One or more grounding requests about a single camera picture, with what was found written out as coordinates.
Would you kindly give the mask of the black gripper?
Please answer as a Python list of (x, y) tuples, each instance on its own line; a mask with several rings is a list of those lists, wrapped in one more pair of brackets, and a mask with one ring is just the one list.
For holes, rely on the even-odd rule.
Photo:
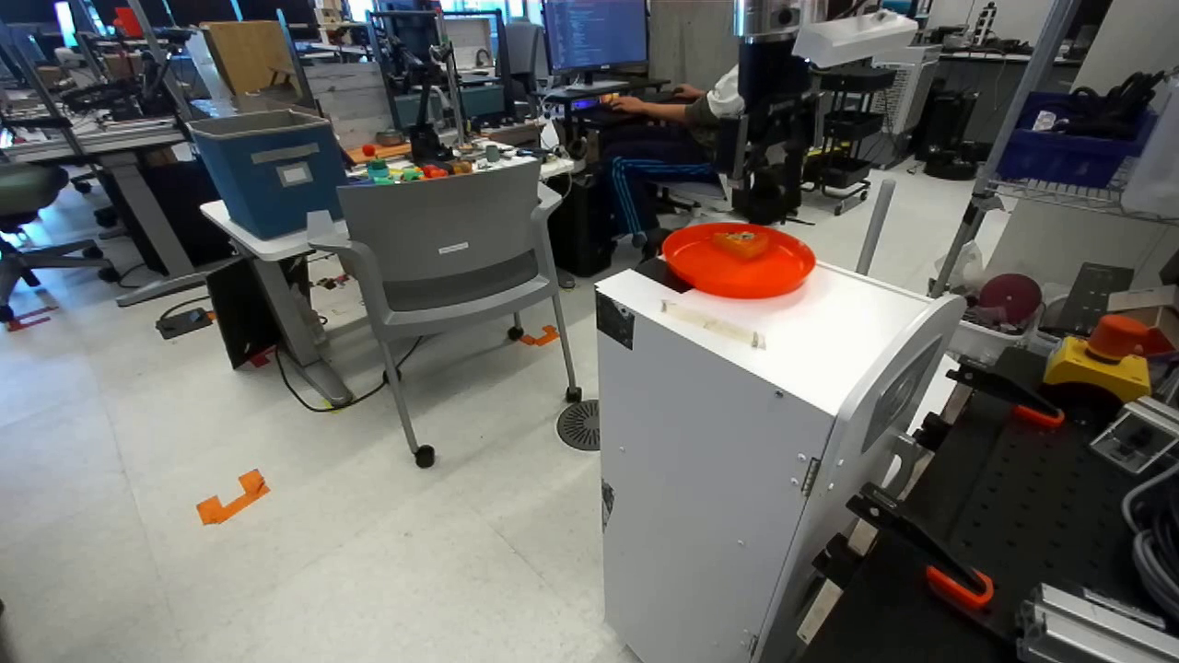
[(811, 63), (797, 50), (793, 29), (739, 42), (739, 99), (733, 209), (757, 225), (793, 222), (813, 144)]

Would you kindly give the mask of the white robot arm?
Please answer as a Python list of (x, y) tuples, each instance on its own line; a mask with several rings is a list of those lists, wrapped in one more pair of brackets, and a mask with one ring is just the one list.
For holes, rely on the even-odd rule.
[(739, 40), (733, 144), (733, 212), (757, 225), (793, 222), (804, 202), (804, 166), (818, 133), (818, 85), (833, 67), (900, 50), (917, 23), (860, 0), (846, 18), (818, 18), (818, 0), (781, 6)]

